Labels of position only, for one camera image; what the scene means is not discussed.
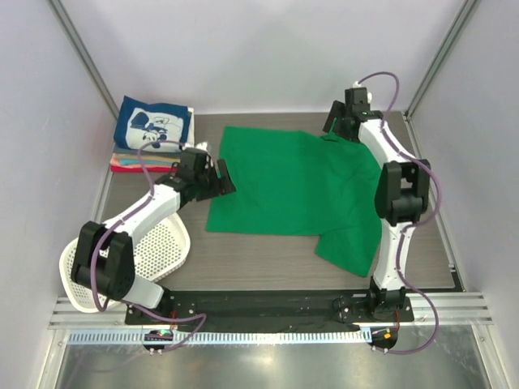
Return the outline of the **green t shirt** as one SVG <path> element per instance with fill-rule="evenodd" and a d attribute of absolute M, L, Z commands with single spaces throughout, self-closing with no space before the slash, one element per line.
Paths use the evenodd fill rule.
<path fill-rule="evenodd" d="M 316 236 L 318 256 L 368 275 L 382 228 L 381 168 L 366 146 L 333 133 L 228 126 L 219 156 L 236 191 L 211 202 L 207 231 Z"/>

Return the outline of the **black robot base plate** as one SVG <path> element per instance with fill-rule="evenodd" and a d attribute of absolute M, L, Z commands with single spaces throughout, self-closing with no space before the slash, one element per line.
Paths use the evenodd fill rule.
<path fill-rule="evenodd" d="M 174 291 L 166 313 L 172 318 L 206 314 L 201 331 L 216 333 L 343 332 L 363 323 L 414 321 L 408 297 L 376 303 L 361 289 Z"/>

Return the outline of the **white perforated plastic basket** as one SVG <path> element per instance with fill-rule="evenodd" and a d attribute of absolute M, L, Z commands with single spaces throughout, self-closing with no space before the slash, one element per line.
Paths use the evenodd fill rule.
<path fill-rule="evenodd" d="M 66 296 L 80 312 L 96 313 L 92 292 L 71 280 L 77 239 L 70 242 L 59 259 L 59 273 Z M 180 216 L 166 217 L 149 231 L 134 248 L 135 274 L 158 282 L 178 270 L 187 260 L 191 239 Z"/>

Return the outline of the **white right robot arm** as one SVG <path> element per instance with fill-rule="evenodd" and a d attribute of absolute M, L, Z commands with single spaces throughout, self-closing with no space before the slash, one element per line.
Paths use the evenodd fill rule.
<path fill-rule="evenodd" d="M 345 323 L 388 322 L 410 312 L 403 281 L 410 240 L 429 205 L 427 160 L 410 154 L 391 132 L 380 111 L 371 109 L 371 94 L 360 83 L 334 101 L 324 132 L 368 148 L 381 168 L 375 211 L 382 221 L 379 259 L 364 298 L 338 301 Z"/>

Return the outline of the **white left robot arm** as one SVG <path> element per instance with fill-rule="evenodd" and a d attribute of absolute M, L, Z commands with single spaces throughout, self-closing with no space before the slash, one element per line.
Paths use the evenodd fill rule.
<path fill-rule="evenodd" d="M 148 193 L 103 224 L 89 221 L 79 231 L 71 281 L 89 289 L 100 312 L 110 301 L 141 310 L 153 323 L 172 314 L 171 292 L 137 276 L 134 249 L 166 217 L 191 201 L 236 191 L 227 164 L 214 160 L 201 146 L 187 147 L 171 170 L 151 182 Z"/>

